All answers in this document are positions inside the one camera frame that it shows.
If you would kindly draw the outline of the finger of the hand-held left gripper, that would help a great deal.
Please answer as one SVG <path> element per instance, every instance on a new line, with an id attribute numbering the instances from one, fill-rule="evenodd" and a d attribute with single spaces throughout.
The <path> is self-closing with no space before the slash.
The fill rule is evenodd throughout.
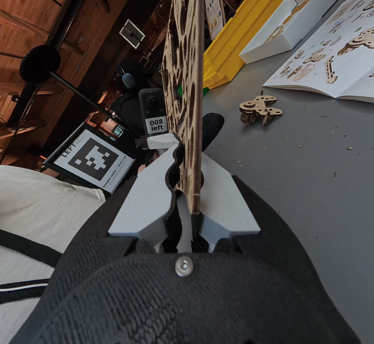
<path id="1" fill-rule="evenodd" d="M 135 140 L 136 148 L 142 150 L 168 150 L 179 144 L 180 140 L 174 133 L 153 134 Z"/>

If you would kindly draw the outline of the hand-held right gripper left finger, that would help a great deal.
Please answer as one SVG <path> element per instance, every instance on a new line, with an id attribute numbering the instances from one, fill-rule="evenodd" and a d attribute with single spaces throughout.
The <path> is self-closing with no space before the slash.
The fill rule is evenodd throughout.
<path id="1" fill-rule="evenodd" d="M 174 144 L 138 173 L 110 229 L 111 236 L 160 243 L 164 252 L 178 252 L 182 226 L 175 209 L 183 144 Z"/>

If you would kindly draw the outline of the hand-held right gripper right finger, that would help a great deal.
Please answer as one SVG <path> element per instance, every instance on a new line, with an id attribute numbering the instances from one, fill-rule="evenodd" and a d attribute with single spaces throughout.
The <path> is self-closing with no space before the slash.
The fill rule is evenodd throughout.
<path id="1" fill-rule="evenodd" d="M 260 227 L 232 175 L 205 154 L 201 171 L 204 183 L 200 190 L 200 235 L 209 244 L 208 252 L 213 252 L 220 239 L 259 234 Z"/>

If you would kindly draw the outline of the wooden puzzle parts sheet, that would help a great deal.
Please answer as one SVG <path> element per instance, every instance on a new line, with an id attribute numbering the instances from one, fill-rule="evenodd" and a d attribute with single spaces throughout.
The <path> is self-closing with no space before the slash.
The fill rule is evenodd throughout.
<path id="1" fill-rule="evenodd" d="M 200 212 L 205 0 L 172 0 L 161 75 L 169 131 L 184 145 L 179 189 Z"/>

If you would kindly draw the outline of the grey desk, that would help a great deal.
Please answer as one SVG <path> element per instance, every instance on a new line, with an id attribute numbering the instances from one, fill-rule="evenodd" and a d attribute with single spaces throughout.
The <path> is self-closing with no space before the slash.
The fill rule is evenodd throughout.
<path id="1" fill-rule="evenodd" d="M 373 343 L 373 104 L 262 87 L 344 1 L 294 50 L 244 65 L 206 94 L 203 114 L 219 113 L 225 125 L 205 153 L 278 212 L 344 319 Z M 261 91 L 282 116 L 242 124 L 240 104 Z"/>

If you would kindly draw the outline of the green plastic bin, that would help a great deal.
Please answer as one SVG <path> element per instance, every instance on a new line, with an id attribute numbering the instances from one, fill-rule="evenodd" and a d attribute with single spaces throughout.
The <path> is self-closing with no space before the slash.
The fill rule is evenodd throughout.
<path id="1" fill-rule="evenodd" d="M 183 87 L 182 85 L 179 85 L 178 88 L 177 88 L 177 91 L 178 93 L 180 94 L 181 97 L 183 97 Z M 203 97 L 209 92 L 209 88 L 208 87 L 205 87 L 203 89 Z"/>

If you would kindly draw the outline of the small wooden wheeled assembly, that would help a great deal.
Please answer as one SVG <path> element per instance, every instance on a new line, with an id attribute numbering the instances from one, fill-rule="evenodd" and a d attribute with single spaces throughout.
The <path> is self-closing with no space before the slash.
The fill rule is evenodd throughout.
<path id="1" fill-rule="evenodd" d="M 251 125 L 257 119 L 262 120 L 262 125 L 267 125 L 273 118 L 281 117 L 283 112 L 274 108 L 276 97 L 264 95 L 264 91 L 254 100 L 246 101 L 240 104 L 241 122 L 244 125 Z"/>

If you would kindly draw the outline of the yellow plastic bin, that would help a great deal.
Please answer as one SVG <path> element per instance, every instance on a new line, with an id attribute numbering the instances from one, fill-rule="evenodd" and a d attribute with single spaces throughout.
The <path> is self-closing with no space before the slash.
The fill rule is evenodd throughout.
<path id="1" fill-rule="evenodd" d="M 240 53 L 283 0 L 244 0 L 203 56 L 203 87 L 216 88 L 238 74 Z"/>

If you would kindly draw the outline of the person's white shirt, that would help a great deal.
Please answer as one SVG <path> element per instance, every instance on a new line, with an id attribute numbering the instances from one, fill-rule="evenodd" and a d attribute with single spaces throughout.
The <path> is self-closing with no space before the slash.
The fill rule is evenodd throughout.
<path id="1" fill-rule="evenodd" d="M 100 189 L 38 171 L 1 165 L 1 230 L 57 252 L 105 202 Z M 9 343 L 40 300 L 55 266 L 1 245 L 1 343 Z"/>

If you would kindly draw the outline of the white cardboard box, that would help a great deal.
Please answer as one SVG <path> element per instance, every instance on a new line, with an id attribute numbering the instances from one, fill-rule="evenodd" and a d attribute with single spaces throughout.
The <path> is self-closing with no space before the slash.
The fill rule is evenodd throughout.
<path id="1" fill-rule="evenodd" d="M 292 50 L 337 0 L 283 0 L 241 51 L 253 63 Z"/>

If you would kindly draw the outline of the white square ceiling light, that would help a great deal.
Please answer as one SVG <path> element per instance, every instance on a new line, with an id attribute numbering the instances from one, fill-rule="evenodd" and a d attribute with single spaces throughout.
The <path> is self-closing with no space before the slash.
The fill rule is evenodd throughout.
<path id="1" fill-rule="evenodd" d="M 134 48 L 138 49 L 143 43 L 145 34 L 130 19 L 127 19 L 119 34 Z"/>

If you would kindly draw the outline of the white illustrated poster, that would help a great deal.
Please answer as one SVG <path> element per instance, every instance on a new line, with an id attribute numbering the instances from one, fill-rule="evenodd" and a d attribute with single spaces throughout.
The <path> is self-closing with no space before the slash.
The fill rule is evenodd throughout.
<path id="1" fill-rule="evenodd" d="M 210 38 L 213 41 L 226 24 L 222 0 L 205 0 L 206 17 Z"/>

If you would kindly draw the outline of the illustrated instruction booklet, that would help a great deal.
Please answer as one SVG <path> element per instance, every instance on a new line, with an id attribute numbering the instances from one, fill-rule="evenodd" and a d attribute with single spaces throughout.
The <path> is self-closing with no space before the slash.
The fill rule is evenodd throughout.
<path id="1" fill-rule="evenodd" d="M 373 103 L 374 2 L 346 0 L 264 87 Z"/>

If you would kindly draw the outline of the black round ceiling lamp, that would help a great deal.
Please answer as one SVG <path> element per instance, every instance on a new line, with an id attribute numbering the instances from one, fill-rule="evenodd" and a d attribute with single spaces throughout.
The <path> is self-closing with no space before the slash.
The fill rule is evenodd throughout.
<path id="1" fill-rule="evenodd" d="M 61 57 L 57 49 L 50 45 L 41 45 L 33 48 L 23 57 L 19 73 L 21 78 L 28 84 L 40 85 L 53 77 L 67 89 L 84 99 L 87 103 L 98 109 L 108 118 L 121 125 L 124 130 L 131 130 L 118 117 L 113 116 L 109 111 L 95 103 L 87 96 L 82 94 L 75 86 L 56 73 L 61 63 Z"/>

